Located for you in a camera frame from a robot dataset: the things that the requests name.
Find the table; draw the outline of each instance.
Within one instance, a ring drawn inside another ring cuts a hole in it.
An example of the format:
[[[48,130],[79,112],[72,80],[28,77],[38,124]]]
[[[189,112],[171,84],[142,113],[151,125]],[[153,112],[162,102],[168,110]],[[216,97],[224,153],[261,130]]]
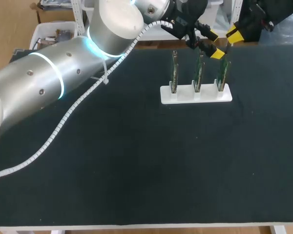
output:
[[[179,50],[179,84],[196,56]],[[293,46],[233,47],[230,59],[232,102],[162,105],[171,51],[132,52],[39,159],[0,178],[0,230],[293,222]],[[203,82],[218,68],[209,60]],[[28,159],[94,82],[9,130],[0,169]]]

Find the glowing blue ring light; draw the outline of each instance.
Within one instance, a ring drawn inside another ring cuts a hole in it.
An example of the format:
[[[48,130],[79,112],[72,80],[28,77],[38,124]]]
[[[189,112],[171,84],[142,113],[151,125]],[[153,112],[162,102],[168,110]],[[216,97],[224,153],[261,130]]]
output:
[[[91,39],[91,36],[90,36],[90,33],[89,33],[89,29],[87,30],[87,34],[88,34],[88,38],[91,40],[91,42],[97,47],[97,49],[99,50],[99,52],[102,54],[102,55],[105,55],[105,56],[108,56],[108,57],[111,57],[111,58],[120,58],[121,56],[123,56],[124,54],[121,54],[121,55],[110,55],[106,52],[104,52],[103,50],[101,50],[95,43],[94,41]]]
[[[46,60],[51,65],[51,67],[53,68],[53,70],[57,74],[57,77],[58,77],[58,79],[60,80],[60,83],[61,83],[61,95],[60,95],[59,99],[61,97],[63,97],[63,95],[64,95],[64,82],[63,82],[62,74],[59,71],[59,69],[57,68],[57,66],[50,59],[48,59],[46,56],[44,56],[44,55],[42,55],[40,53],[34,52],[34,53],[29,54],[29,55],[38,55],[39,57],[43,58],[44,60]]]

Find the white storage bin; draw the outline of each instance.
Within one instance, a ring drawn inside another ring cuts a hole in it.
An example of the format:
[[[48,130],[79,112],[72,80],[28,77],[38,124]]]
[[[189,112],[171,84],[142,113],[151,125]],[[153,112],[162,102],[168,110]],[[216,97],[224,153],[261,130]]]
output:
[[[223,2],[224,0],[209,0],[204,14],[199,18],[200,23],[208,24],[211,28],[213,28],[216,21],[218,8]]]
[[[51,22],[51,23],[41,23],[38,24],[34,35],[30,42],[29,49],[32,50],[36,41],[41,38],[46,37],[56,37],[57,33],[56,30],[69,30],[74,33],[74,38],[78,36],[78,27],[77,23],[73,21],[63,21],[63,22]]]
[[[82,1],[82,9],[86,11],[89,22],[91,22],[93,9],[94,8],[94,0],[83,0]]]

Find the metal bolt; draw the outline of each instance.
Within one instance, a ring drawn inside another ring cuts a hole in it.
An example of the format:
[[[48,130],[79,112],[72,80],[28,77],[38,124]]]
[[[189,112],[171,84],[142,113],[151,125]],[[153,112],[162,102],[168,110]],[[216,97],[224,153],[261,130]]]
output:
[[[152,15],[155,12],[155,9],[153,7],[148,8],[147,12]]]

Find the white holder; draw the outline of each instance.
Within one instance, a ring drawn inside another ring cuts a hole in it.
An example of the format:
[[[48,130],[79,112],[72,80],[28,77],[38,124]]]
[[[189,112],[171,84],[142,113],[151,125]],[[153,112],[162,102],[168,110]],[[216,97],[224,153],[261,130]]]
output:
[[[225,84],[223,92],[219,92],[216,80],[214,84],[202,84],[199,93],[194,90],[194,81],[190,85],[178,85],[177,93],[171,93],[171,87],[161,87],[161,100],[163,104],[185,104],[205,102],[232,101],[232,95],[228,84]]]

